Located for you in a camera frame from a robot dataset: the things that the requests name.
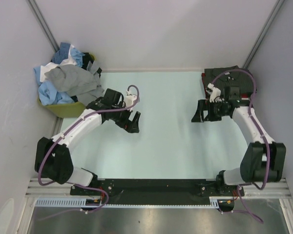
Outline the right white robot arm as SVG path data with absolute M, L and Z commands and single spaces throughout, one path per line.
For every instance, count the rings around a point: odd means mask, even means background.
M 227 86 L 223 91 L 208 84 L 209 98 L 198 101 L 192 122 L 215 122 L 230 117 L 239 127 L 248 145 L 240 166 L 220 171 L 215 189 L 228 195 L 233 186 L 254 185 L 263 190 L 267 183 L 279 182 L 282 177 L 286 146 L 277 143 L 260 124 L 250 97 L 243 98 L 237 86 Z

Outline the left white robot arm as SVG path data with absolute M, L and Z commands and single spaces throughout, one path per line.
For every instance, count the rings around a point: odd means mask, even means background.
M 80 186 L 88 195 L 96 193 L 97 176 L 89 170 L 74 166 L 71 152 L 86 135 L 109 120 L 128 133 L 138 133 L 141 114 L 136 112 L 133 119 L 130 116 L 139 101 L 139 91 L 133 94 L 127 88 L 123 95 L 116 90 L 106 89 L 104 96 L 90 102 L 65 130 L 51 138 L 42 137 L 37 144 L 34 166 L 39 184 L 44 186 L 42 178 L 48 178 L 48 185 L 68 183 Z

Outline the dark pinstriped long sleeve shirt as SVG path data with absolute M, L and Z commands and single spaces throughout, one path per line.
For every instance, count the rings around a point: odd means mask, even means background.
M 233 71 L 228 72 L 228 70 L 240 69 L 237 65 L 232 67 L 224 67 L 224 68 L 208 68 L 204 70 L 202 74 L 202 83 L 204 88 L 207 87 L 209 83 L 221 73 L 227 71 L 220 78 L 218 78 L 214 86 L 219 90 L 223 91 L 227 86 L 238 86 L 240 88 L 240 94 L 250 96 L 253 93 L 253 81 L 250 76 L 247 74 L 251 74 L 249 70 L 243 69 L 245 72 L 241 71 Z

